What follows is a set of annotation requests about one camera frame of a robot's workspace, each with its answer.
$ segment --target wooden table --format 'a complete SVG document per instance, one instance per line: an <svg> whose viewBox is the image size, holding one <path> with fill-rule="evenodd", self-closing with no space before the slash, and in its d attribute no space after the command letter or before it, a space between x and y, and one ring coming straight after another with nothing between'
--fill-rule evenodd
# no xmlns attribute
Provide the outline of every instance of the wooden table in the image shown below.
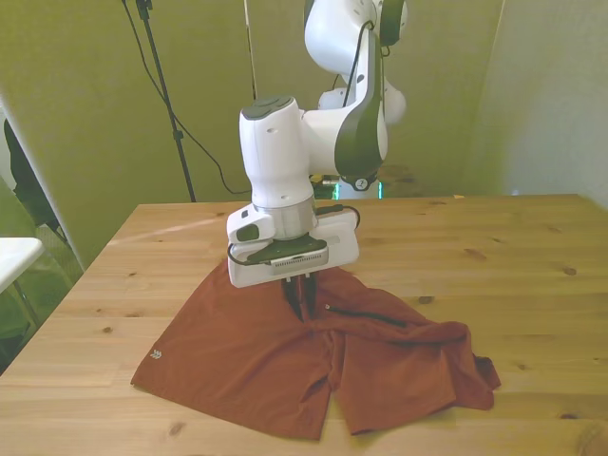
<svg viewBox="0 0 608 456"><path fill-rule="evenodd" d="M608 444L608 214L574 196L357 202L348 269L494 359L491 412L454 408L321 444L270 437L137 391L129 380L224 258L238 203L139 207L0 378L0 454L600 455Z"/></svg>

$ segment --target red cloth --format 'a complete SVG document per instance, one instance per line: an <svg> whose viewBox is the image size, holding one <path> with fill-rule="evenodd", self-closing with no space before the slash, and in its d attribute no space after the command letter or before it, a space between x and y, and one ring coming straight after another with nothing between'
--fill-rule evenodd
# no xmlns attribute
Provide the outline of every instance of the red cloth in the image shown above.
<svg viewBox="0 0 608 456"><path fill-rule="evenodd" d="M399 327L368 316L406 322ZM279 282L232 286L226 263L196 289L132 383L274 435L319 439L334 393L351 433L393 428L450 406L491 409L500 380L462 323L434 323L340 269L318 273L300 321Z"/></svg>

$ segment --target white chair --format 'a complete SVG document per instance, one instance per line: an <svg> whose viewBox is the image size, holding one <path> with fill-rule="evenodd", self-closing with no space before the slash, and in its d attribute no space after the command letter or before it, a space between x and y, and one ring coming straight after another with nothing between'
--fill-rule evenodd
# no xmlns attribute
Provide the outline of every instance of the white chair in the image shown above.
<svg viewBox="0 0 608 456"><path fill-rule="evenodd" d="M0 237L0 293L12 285L19 297L26 318L35 331L40 328L40 318L19 285L19 276L45 251L42 242L35 237Z"/></svg>

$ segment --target zipper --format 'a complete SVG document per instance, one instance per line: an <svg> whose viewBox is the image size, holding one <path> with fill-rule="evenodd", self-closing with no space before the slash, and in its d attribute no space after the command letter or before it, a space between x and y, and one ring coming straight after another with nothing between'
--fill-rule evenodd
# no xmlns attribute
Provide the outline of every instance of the zipper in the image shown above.
<svg viewBox="0 0 608 456"><path fill-rule="evenodd" d="M400 328L405 328L408 325L408 323L406 323L403 320L397 320L395 318L390 318L389 316L382 315L381 313L347 311L346 309L340 309L338 307L330 306L329 304L326 304L325 309L330 312L334 312L336 314L342 314L342 315L346 315L346 316L354 316L354 317L360 317L360 318L371 318L373 320L384 321L385 323L389 323L390 325L398 326Z"/></svg>

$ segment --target black cable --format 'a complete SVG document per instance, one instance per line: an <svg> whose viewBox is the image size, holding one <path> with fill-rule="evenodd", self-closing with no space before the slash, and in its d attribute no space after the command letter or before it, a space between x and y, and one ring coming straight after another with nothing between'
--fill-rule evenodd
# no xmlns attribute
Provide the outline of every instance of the black cable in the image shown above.
<svg viewBox="0 0 608 456"><path fill-rule="evenodd" d="M133 34L135 35L135 41L137 42L137 47L140 51L140 56L142 57L142 63L143 63L143 69L145 70L145 72L148 75L148 78L150 79L150 82L152 83L152 85L154 86L154 88L156 88L156 91L158 92L159 96L162 99L162 102L166 104L166 100L164 99L164 97L162 96L162 92L161 89L159 88L157 82L154 80L154 77L152 76L152 73L150 73L150 69L148 68L147 62L145 61L145 56L143 55L143 48L142 48L142 42L140 41L140 36L138 35L137 29L135 28L135 24L133 23L133 18L131 16L131 12L129 11L128 6L126 5L126 0L123 0L123 6L124 6L124 10L126 12L126 15L129 19L129 23L131 24L131 29L133 30ZM246 193L251 193L251 190L243 190L243 191L235 191L232 190L230 188L230 186L228 185L228 183L226 182L226 179L224 178L224 173L223 170L221 168L221 165L219 164L219 162L214 158L213 155L211 155L211 152L209 152L207 150L207 148L205 146L203 146L195 137L194 135L192 135L192 133L190 133L190 131L188 130L188 128L186 128L186 126L180 121L180 119L178 118L178 116L175 114L175 112L173 113L173 117L175 119L175 121L177 122L177 124L183 129L183 132L188 135L188 137L198 146L200 147L200 149L207 155L207 157L209 157L209 159L211 159L211 161L216 165L216 167L218 168L219 171L219 177L221 178L221 183L223 184L224 188L226 189L226 191L228 193L231 193L232 195L244 195Z"/></svg>
<svg viewBox="0 0 608 456"><path fill-rule="evenodd" d="M361 213L353 206L347 206L345 204L342 204L342 207L344 207L344 209L351 209L356 215L357 215L357 226L356 228L359 227L359 225L361 224Z"/></svg>
<svg viewBox="0 0 608 456"><path fill-rule="evenodd" d="M366 30L367 26L371 26L371 29L373 30L373 27L374 27L373 22L367 21L365 24L363 24L363 26L361 26L361 29L359 30L359 39L357 41L357 49L354 52L354 60L352 61L351 77L349 78L349 83L346 86L346 96L344 97L344 103L342 104L342 107L346 107L346 103L349 100L349 92L351 92L352 78L354 78L354 73L357 70L357 63L359 62L359 51L361 50L361 41L363 40L363 32Z"/></svg>
<svg viewBox="0 0 608 456"><path fill-rule="evenodd" d="M334 204L333 206L317 207L314 210L314 213L316 214L317 217L327 216L328 214L331 214L333 212L342 212L344 209L350 209L357 215L356 228L358 228L359 224L361 223L361 214L359 213L359 211L357 211L357 209L355 207L347 206L345 204Z"/></svg>
<svg viewBox="0 0 608 456"><path fill-rule="evenodd" d="M232 255L232 248L234 246L235 246L235 244L229 244L228 251L226 252L231 261L235 262L239 266L253 266L255 264L255 263L252 263L251 261L240 261L240 260L234 258Z"/></svg>

